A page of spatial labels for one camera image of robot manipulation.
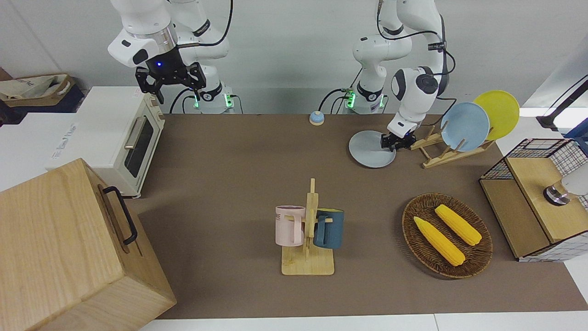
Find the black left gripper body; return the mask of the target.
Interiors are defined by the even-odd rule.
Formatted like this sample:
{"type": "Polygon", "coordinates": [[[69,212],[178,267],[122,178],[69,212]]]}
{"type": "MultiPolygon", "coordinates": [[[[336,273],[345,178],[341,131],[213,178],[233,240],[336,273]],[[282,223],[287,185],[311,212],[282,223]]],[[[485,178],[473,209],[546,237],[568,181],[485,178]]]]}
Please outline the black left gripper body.
{"type": "Polygon", "coordinates": [[[384,134],[384,136],[389,136],[391,145],[395,143],[402,143],[403,148],[410,148],[417,141],[415,135],[412,132],[408,132],[404,137],[398,137],[392,132],[389,132],[388,135],[384,134]]]}

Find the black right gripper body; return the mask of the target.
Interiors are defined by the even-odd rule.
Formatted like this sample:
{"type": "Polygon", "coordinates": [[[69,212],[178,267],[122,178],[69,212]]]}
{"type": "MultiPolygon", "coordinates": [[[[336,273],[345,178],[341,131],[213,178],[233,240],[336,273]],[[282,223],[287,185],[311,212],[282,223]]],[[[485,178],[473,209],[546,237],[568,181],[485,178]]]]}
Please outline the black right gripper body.
{"type": "Polygon", "coordinates": [[[148,59],[146,50],[135,54],[135,63],[147,63],[147,68],[137,67],[135,77],[143,93],[158,93],[163,85],[181,84],[199,90],[206,87],[206,77],[198,62],[185,65],[179,48],[148,59]]]}

